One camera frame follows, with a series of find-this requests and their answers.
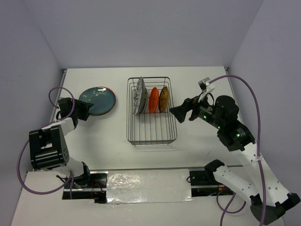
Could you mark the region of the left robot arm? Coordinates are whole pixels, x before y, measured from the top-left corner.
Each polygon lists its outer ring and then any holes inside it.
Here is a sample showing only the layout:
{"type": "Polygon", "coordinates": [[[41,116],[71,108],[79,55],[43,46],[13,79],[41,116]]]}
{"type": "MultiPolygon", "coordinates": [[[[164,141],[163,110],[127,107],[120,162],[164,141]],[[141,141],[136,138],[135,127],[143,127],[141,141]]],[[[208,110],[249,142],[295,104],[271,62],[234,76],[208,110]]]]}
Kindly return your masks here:
{"type": "Polygon", "coordinates": [[[53,170],[67,176],[73,173],[78,188],[88,187],[92,183],[90,170],[70,156],[65,136],[76,129],[79,120],[88,119],[93,104],[66,97],[58,100],[58,105],[60,120],[29,133],[31,165],[35,170],[53,170]]]}

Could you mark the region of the red plate with teal flower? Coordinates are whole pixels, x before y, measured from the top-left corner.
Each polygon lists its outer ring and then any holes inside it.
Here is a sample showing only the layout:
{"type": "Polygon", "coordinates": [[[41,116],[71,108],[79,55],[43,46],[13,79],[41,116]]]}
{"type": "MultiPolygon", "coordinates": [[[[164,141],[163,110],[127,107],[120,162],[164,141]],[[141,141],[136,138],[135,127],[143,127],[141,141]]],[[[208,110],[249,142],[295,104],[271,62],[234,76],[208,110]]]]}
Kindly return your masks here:
{"type": "Polygon", "coordinates": [[[108,115],[112,113],[112,111],[109,111],[109,112],[105,112],[105,113],[101,113],[101,114],[90,114],[91,116],[103,116],[103,115],[108,115]]]}

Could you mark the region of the speckled white plate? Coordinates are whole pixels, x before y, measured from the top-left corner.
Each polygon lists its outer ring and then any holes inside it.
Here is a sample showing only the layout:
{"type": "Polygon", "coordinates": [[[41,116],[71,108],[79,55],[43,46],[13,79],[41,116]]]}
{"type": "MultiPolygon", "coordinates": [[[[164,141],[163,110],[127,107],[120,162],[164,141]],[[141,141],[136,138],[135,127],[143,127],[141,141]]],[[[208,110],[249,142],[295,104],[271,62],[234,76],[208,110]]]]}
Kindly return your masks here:
{"type": "Polygon", "coordinates": [[[138,114],[143,106],[145,96],[145,83],[143,77],[138,79],[134,94],[134,114],[138,114]]]}

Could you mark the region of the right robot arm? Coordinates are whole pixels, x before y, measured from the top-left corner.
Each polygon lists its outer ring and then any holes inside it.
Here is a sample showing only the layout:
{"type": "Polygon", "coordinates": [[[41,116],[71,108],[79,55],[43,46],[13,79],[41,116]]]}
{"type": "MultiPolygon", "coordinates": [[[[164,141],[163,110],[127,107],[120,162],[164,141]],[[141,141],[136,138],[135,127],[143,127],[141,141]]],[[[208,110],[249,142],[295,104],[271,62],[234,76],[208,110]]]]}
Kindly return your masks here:
{"type": "Polygon", "coordinates": [[[247,171],[251,182],[233,173],[223,162],[214,160],[205,166],[205,180],[227,186],[250,206],[257,220],[263,224],[281,218],[286,211],[300,203],[296,193],[289,192],[277,179],[264,158],[257,153],[257,144],[250,130],[238,120],[239,107],[233,98],[219,96],[214,105],[207,98],[187,98],[182,105],[170,109],[182,123],[191,111],[190,121],[200,118],[217,128],[217,137],[247,171]]]}

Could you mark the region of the dark green plate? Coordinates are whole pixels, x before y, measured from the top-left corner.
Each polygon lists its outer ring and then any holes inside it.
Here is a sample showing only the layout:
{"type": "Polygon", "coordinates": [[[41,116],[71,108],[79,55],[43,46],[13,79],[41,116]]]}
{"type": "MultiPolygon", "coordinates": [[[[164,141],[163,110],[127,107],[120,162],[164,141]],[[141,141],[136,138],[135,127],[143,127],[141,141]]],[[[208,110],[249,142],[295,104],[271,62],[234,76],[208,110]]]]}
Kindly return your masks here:
{"type": "Polygon", "coordinates": [[[101,114],[111,111],[116,104],[116,95],[108,87],[93,87],[83,91],[79,100],[93,103],[89,110],[90,114],[101,114]]]}

